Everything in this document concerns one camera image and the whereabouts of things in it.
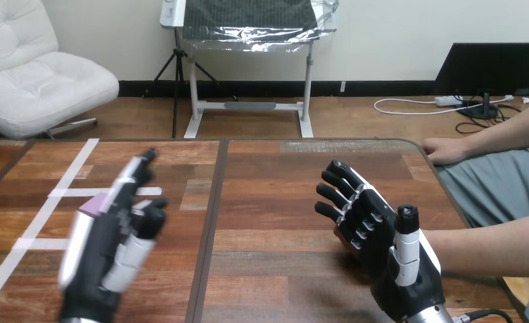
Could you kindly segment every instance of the white chair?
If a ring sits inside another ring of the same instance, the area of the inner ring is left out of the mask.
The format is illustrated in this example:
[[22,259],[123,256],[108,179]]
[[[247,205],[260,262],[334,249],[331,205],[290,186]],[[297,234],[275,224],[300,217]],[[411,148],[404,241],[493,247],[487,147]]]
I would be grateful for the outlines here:
[[118,96],[105,68],[58,52],[40,0],[0,0],[0,133],[11,138],[54,134],[96,122],[51,129]]

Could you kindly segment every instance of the wooden table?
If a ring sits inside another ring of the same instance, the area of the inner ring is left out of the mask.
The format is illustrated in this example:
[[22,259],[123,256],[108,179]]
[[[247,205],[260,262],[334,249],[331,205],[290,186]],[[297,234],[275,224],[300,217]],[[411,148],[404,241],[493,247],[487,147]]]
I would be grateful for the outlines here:
[[[30,141],[0,173],[0,322],[56,322],[65,239],[90,198],[77,189],[108,188],[149,147],[159,157],[148,186],[170,198],[169,221],[117,322],[389,322],[331,221],[314,212],[332,159],[392,206],[417,205],[424,229],[464,227],[420,149],[398,139]],[[520,322],[495,279],[443,284],[451,315],[501,308]]]

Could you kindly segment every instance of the monitor stand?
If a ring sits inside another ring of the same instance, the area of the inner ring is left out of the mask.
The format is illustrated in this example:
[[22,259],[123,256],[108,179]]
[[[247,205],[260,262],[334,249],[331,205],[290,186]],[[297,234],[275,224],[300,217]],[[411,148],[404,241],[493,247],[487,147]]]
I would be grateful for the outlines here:
[[497,116],[497,108],[491,104],[491,95],[489,92],[485,92],[483,95],[483,101],[473,101],[469,105],[474,106],[475,104],[482,103],[482,106],[477,106],[476,108],[462,109],[457,112],[461,113],[463,116],[467,116],[473,119],[480,120],[491,120]]

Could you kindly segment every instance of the black baseboard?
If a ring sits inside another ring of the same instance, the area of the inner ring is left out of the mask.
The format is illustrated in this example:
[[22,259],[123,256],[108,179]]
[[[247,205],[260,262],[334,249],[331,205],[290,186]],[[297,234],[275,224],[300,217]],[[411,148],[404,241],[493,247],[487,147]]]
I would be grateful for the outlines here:
[[[149,90],[148,98],[173,98],[174,81],[120,81],[122,97],[141,97]],[[303,81],[222,81],[220,87],[211,81],[198,81],[200,98],[226,98],[234,93],[237,97],[297,98],[304,96]],[[345,91],[340,92],[340,81],[313,81],[312,96],[430,96],[452,95],[436,93],[434,81],[346,81]],[[189,98],[189,82],[179,89],[181,98]],[[492,93],[502,96],[508,93]]]

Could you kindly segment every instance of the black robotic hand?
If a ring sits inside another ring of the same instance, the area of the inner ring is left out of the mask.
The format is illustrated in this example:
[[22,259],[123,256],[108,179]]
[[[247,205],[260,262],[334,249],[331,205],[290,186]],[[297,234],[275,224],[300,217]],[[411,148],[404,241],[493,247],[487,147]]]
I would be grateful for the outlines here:
[[366,267],[379,307],[395,322],[452,322],[417,208],[401,206],[397,215],[372,185],[339,161],[330,163],[322,179],[338,190],[320,183],[316,191],[335,206],[317,202],[315,210],[336,223],[334,232]]
[[338,190],[318,184],[316,192],[335,206],[317,202],[316,212],[336,223],[343,239],[352,245],[369,276],[375,279],[387,267],[395,212],[373,186],[344,163],[332,161],[322,172],[322,179]]
[[133,206],[137,189],[153,178],[150,150],[134,157],[114,181],[97,217],[77,213],[59,275],[60,322],[109,323],[123,291],[138,273],[166,220],[168,200]]

